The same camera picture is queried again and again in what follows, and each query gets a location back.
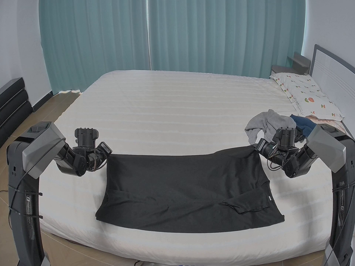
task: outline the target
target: bed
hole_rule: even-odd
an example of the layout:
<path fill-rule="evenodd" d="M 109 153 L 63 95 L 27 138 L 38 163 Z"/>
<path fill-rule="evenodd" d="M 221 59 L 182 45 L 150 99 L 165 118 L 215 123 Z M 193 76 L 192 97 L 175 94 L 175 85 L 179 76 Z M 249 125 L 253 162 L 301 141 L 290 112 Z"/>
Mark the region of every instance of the bed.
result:
<path fill-rule="evenodd" d="M 321 80 L 330 63 L 322 62 L 321 54 L 316 58 L 318 51 L 311 71 L 320 76 L 316 82 L 325 83 L 322 90 L 326 91 L 328 86 Z M 355 88 L 353 81 L 349 81 L 351 88 Z M 70 146 L 76 146 L 75 128 L 93 127 L 99 131 L 98 140 L 116 154 L 195 155 L 248 145 L 244 127 L 268 109 L 295 114 L 271 79 L 113 71 L 92 84 L 55 124 Z M 344 120 L 348 112 L 344 111 Z M 349 116 L 349 126 L 344 123 L 351 132 L 350 120 Z M 51 162 L 40 178 L 41 228 L 115 255 L 169 265 L 258 265 L 324 249 L 332 223 L 331 171 L 317 160 L 308 174 L 289 179 L 282 170 L 268 170 L 264 158 L 262 163 L 277 207 L 285 215 L 280 224 L 200 234 L 105 224 L 95 219 L 95 212 L 105 193 L 106 169 L 78 178 L 60 173 Z"/>

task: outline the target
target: curtain fold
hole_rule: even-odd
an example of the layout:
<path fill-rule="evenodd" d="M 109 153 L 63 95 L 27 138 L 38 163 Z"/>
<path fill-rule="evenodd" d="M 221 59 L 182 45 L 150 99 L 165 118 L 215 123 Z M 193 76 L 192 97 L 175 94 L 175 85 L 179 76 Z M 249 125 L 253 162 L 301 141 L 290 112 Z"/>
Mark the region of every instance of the curtain fold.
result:
<path fill-rule="evenodd" d="M 268 78 L 301 52 L 305 0 L 148 0 L 152 70 Z"/>
<path fill-rule="evenodd" d="M 113 70 L 150 69 L 146 0 L 39 0 L 53 93 L 84 91 Z"/>

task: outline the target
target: black padded headboard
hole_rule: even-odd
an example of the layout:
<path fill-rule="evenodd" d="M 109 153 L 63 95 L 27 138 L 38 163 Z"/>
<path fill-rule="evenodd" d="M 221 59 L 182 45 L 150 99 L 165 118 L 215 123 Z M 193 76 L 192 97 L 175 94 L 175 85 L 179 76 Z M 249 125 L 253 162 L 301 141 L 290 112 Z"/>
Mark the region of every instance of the black padded headboard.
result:
<path fill-rule="evenodd" d="M 22 78 L 0 88 L 0 147 L 32 112 Z"/>

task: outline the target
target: white headboard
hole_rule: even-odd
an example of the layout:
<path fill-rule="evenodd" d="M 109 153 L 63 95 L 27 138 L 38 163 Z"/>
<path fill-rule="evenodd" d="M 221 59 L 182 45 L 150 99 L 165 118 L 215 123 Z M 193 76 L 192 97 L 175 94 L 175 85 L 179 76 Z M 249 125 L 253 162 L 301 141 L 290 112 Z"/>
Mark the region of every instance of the white headboard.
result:
<path fill-rule="evenodd" d="M 355 137 L 355 68 L 343 59 L 314 46 L 310 75 L 343 114 L 343 124 Z"/>

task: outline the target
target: white wall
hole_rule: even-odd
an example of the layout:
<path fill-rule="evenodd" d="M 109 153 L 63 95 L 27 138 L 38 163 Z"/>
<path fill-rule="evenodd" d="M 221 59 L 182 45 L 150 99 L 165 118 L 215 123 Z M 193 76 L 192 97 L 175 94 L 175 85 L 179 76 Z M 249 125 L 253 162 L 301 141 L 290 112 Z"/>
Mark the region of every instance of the white wall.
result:
<path fill-rule="evenodd" d="M 40 44 L 38 0 L 0 0 L 0 86 L 19 77 L 32 106 L 51 91 Z"/>
<path fill-rule="evenodd" d="M 315 44 L 355 66 L 355 0 L 306 0 L 302 54 L 312 60 Z"/>

